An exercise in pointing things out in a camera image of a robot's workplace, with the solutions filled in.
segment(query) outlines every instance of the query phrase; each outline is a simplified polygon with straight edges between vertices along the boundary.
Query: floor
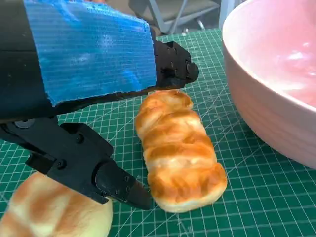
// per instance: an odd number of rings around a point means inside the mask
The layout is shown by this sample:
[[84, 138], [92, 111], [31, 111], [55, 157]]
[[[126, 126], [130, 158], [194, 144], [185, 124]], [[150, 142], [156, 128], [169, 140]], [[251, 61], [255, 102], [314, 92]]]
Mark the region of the floor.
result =
[[[214, 2], [220, 4], [221, 0], [213, 0]], [[107, 0], [106, 3], [110, 5], [111, 7], [130, 15], [134, 15], [134, 12], [129, 8], [128, 6], [129, 0]], [[206, 29], [212, 29], [218, 27], [218, 20], [219, 20], [219, 9], [215, 10], [213, 12], [210, 12], [209, 14], [206, 14], [201, 18], [202, 23], [204, 24]], [[197, 31], [200, 30], [200, 27], [197, 22], [190, 22], [188, 24], [185, 24], [181, 27], [178, 27], [176, 29], [176, 33], [183, 32], [185, 29], [188, 29], [189, 31]], [[156, 28], [156, 35], [160, 35], [161, 32]]]

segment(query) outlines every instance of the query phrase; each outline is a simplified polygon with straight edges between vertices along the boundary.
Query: golden brown crust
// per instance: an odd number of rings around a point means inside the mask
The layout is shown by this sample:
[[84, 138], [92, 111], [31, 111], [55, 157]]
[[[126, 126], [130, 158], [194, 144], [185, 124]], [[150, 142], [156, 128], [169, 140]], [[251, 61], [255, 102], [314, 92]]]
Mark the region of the golden brown crust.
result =
[[169, 212], [212, 204], [227, 187], [225, 170], [192, 106], [183, 92], [159, 91], [144, 100], [135, 120], [153, 198]]
[[0, 221], [0, 236], [104, 237], [112, 218], [111, 200], [100, 205], [35, 172], [14, 192]]

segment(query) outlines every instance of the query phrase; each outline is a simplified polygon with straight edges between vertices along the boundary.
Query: cutting mat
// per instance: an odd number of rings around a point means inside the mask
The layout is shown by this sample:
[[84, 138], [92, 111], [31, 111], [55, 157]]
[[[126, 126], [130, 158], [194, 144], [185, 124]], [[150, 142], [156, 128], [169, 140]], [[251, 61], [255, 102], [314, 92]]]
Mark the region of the cutting mat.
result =
[[[114, 206], [111, 237], [298, 237], [316, 236], [316, 170], [280, 155], [247, 127], [236, 111], [226, 82], [221, 31], [193, 32], [159, 38], [176, 41], [200, 69], [198, 80], [184, 91], [201, 115], [228, 187], [213, 206], [184, 214], [159, 207], [135, 210]], [[115, 161], [147, 184], [142, 147], [134, 117], [144, 98], [98, 104], [61, 115], [60, 122], [84, 122], [115, 148]], [[31, 170], [27, 151], [3, 142], [0, 147], [0, 216], [12, 192]]]

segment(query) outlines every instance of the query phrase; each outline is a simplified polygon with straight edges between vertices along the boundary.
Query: blue duct tape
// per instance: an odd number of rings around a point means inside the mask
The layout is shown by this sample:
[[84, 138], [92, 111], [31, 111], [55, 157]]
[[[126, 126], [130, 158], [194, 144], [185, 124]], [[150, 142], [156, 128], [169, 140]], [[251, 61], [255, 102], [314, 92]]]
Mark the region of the blue duct tape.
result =
[[105, 4], [24, 0], [45, 91], [60, 102], [156, 84], [148, 23]]

